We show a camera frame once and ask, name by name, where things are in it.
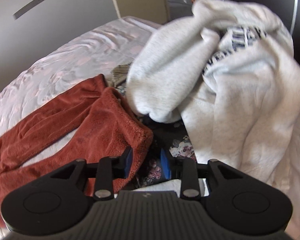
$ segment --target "white fabric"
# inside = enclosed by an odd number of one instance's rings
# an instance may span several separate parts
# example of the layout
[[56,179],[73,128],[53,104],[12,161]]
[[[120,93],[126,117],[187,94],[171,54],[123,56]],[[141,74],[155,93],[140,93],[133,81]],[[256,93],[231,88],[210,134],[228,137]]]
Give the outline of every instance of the white fabric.
[[[160,28],[132,64],[131,108],[157,122],[181,114],[199,163],[217,158],[269,184],[276,174],[281,189],[284,173],[276,167],[296,155],[288,145],[300,113],[292,38],[258,4],[196,0],[193,13]],[[219,42],[220,31],[227,33]],[[290,168],[300,184],[297,165]],[[287,193],[298,208],[287,230],[300,238],[300,192],[294,191],[300,186],[292,181]]]

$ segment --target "rust fleece blanket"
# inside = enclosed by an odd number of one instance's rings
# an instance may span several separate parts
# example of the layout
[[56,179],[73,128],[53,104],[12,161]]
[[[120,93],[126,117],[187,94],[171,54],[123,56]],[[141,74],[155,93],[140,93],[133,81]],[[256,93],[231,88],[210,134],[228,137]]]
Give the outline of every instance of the rust fleece blanket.
[[[55,155],[21,167],[76,128],[73,138]],[[133,162],[129,177],[114,181],[114,191],[118,192],[140,167],[152,137],[152,131],[134,117],[120,93],[106,87],[103,75],[82,81],[0,137],[0,205],[12,190],[76,158],[98,162],[105,156],[120,156],[131,145]],[[90,181],[87,194],[91,195],[92,190]]]

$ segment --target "bed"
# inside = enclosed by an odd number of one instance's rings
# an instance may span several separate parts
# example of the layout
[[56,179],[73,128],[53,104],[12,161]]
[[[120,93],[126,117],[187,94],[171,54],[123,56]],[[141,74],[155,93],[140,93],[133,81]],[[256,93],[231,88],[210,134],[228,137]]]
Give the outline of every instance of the bed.
[[[159,27],[160,25],[152,22],[134,17],[124,17],[75,38],[55,52],[35,62],[0,93],[0,136],[31,112],[79,82],[100,73],[107,77],[117,65],[131,63],[143,49],[151,34]],[[124,87],[117,89],[124,94]],[[151,120],[143,120],[143,123],[145,122],[154,131],[157,138],[165,134],[163,137],[167,139],[161,142],[163,148],[175,155],[186,152],[186,156],[195,158],[195,152],[182,122],[164,126],[158,126]],[[75,131],[43,150],[24,163],[23,166],[55,154],[66,145]],[[273,176],[274,183],[272,186],[286,193],[294,205],[293,217],[286,232],[294,239],[299,240],[300,115],[295,124],[286,155],[277,166]],[[132,182],[134,188],[140,187],[139,190],[174,190],[180,187],[178,181],[157,184],[159,182],[161,182],[160,167],[155,156],[148,156],[145,166],[141,168],[141,173]],[[201,189],[202,194],[207,194],[204,191],[203,183]],[[7,233],[6,228],[0,228],[0,239]]]

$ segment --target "metal screw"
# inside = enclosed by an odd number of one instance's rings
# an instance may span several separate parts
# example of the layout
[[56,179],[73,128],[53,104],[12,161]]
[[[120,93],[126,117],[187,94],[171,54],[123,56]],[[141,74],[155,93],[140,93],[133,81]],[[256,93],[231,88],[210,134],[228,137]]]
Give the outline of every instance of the metal screw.
[[199,191],[197,191],[196,189],[186,189],[183,191],[183,195],[186,197],[196,197],[198,196],[200,193]]
[[111,196],[111,192],[107,189],[99,189],[94,194],[98,198],[105,198],[105,197],[110,197]]

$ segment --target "floor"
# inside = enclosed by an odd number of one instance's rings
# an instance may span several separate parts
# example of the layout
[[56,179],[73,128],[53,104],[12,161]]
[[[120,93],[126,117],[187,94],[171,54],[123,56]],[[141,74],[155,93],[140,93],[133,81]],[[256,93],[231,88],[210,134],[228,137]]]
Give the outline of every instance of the floor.
[[175,20],[184,16],[192,16],[192,2],[187,0],[185,3],[183,0],[168,0],[170,9],[170,19]]

